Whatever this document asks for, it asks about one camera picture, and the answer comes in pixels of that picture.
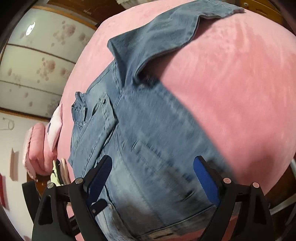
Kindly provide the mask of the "wooden drawer cabinet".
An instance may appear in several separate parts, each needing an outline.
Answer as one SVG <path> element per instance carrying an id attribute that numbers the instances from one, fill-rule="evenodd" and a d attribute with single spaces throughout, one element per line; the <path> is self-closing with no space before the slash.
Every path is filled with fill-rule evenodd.
<path id="1" fill-rule="evenodd" d="M 280 11 L 270 2 L 264 0 L 237 0 L 238 6 L 260 14 L 283 26 L 284 18 Z"/>

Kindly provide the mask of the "small white pillow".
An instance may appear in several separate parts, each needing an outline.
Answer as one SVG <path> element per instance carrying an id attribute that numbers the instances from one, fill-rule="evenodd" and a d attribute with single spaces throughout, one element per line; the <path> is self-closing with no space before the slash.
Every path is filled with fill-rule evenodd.
<path id="1" fill-rule="evenodd" d="M 62 121 L 62 104 L 60 104 L 50 119 L 50 122 L 46 126 L 45 140 L 47 141 L 48 147 L 53 152 L 57 140 L 60 136 L 60 131 L 63 125 Z"/>

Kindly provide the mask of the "blue denim jacket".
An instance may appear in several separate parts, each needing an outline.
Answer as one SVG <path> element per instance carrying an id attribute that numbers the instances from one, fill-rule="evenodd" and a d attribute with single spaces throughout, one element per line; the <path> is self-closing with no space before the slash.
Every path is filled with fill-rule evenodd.
<path id="1" fill-rule="evenodd" d="M 96 221 L 108 240 L 164 240 L 207 226 L 215 206 L 193 161 L 201 155 L 220 172 L 227 166 L 191 114 L 144 68 L 191 42 L 201 18 L 239 12 L 220 1 L 170 9 L 111 38 L 114 60 L 76 92 L 69 162 L 84 177 L 104 155 L 112 158 L 106 183 L 91 188 L 107 201 Z"/>

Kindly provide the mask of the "floral sliding wardrobe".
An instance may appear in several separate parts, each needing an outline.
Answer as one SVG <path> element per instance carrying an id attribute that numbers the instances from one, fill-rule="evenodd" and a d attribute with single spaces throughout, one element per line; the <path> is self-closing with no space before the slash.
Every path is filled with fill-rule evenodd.
<path id="1" fill-rule="evenodd" d="M 29 9 L 1 52 L 1 108 L 50 118 L 95 30 L 59 9 Z"/>

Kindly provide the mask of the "folded pink quilt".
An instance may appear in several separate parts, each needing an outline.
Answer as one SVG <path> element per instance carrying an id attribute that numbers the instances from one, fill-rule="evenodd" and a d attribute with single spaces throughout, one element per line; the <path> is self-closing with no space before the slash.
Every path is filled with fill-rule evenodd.
<path id="1" fill-rule="evenodd" d="M 48 133 L 49 127 L 50 124 L 36 123 L 25 135 L 22 163 L 33 180 L 37 175 L 49 176 L 57 157 L 57 136 Z"/>

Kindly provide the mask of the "folded green black shirt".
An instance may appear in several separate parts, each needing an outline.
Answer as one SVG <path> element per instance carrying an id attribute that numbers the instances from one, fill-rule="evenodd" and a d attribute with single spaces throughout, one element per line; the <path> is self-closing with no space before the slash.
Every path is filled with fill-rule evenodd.
<path id="1" fill-rule="evenodd" d="M 61 160 L 53 160 L 53 169 L 50 176 L 50 180 L 56 186 L 71 184 L 68 166 L 64 158 L 62 158 Z"/>

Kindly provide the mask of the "pink bed sheet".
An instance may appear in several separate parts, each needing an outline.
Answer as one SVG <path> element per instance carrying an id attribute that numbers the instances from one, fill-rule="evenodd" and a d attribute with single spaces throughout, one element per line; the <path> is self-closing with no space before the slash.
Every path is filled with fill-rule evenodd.
<path id="1" fill-rule="evenodd" d="M 70 164 L 75 94 L 84 93 L 114 60 L 108 41 L 190 2 L 141 4 L 100 25 L 64 88 L 58 157 L 66 156 Z M 149 61 L 144 70 L 202 128 L 227 166 L 219 171 L 223 176 L 244 185 L 258 182 L 269 192 L 295 154 L 295 36 L 290 31 L 242 8 L 222 19 L 201 18 L 191 42 Z"/>

